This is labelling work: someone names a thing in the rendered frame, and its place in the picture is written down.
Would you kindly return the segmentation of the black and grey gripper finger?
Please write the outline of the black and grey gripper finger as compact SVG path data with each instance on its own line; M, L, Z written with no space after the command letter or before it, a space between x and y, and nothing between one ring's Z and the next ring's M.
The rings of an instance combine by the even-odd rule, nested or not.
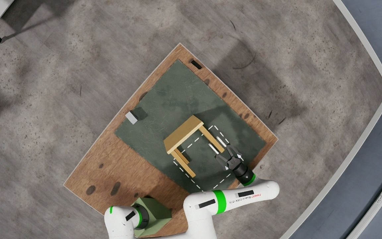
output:
M233 154L232 154L231 150L229 149L229 147L232 148L232 150L235 151L235 153L237 153L238 158L240 158L242 156L242 153L238 152L231 144L227 144L226 145L225 142L221 141L221 139L219 137L217 137L217 138L225 146L225 148L227 148L227 151L228 151L229 155L232 157L232 159L234 160L234 162L237 163L237 160L233 156Z
M213 146L209 143L208 145L211 146L211 148L213 148ZM224 156L220 155L216 149L213 148L213 151L214 153L216 153L216 156L214 156L214 158L216 158L216 160L221 164L221 166L223 167L223 170L226 171L228 169L228 167L224 166L224 164L218 159L218 157L220 157L221 159L224 159L224 161L226 161L228 164L230 164L231 166L234 166L231 162L229 162L228 159L225 159Z

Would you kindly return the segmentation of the small wooden stool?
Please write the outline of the small wooden stool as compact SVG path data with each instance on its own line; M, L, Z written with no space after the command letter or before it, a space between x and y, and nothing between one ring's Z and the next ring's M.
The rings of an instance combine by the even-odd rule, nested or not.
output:
M203 122L200 119L192 115L187 121L185 121L179 128L177 128L172 134L170 134L165 140L165 148L168 154L172 154L174 158L182 165L182 167L192 176L196 174L187 165L189 161L183 156L183 154L177 149L177 147L184 142L190 135L192 135L197 129L199 129L206 138L218 148L222 153L224 148L212 137L212 135L203 127Z

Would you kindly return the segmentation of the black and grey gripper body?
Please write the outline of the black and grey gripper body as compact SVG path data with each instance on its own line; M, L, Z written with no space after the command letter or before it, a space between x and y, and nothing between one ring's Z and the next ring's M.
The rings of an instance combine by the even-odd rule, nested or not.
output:
M237 163L234 162L232 157L229 159L229 162L231 162L234 166L231 166L227 163L228 169L230 169L236 176L241 176L243 173L245 173L247 167L243 164L243 162L240 160L240 158L235 156L235 159L237 160Z

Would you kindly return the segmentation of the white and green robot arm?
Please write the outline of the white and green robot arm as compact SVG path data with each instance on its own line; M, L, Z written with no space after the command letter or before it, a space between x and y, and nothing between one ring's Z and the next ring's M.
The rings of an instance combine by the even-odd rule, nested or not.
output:
M245 173L235 176L244 187L212 190L189 194L183 203L188 229L179 234L161 237L136 238L135 230L147 227L150 216L142 205L111 206L104 221L109 239L217 239L212 216L249 203L274 199L280 192L274 180L257 177L246 166Z

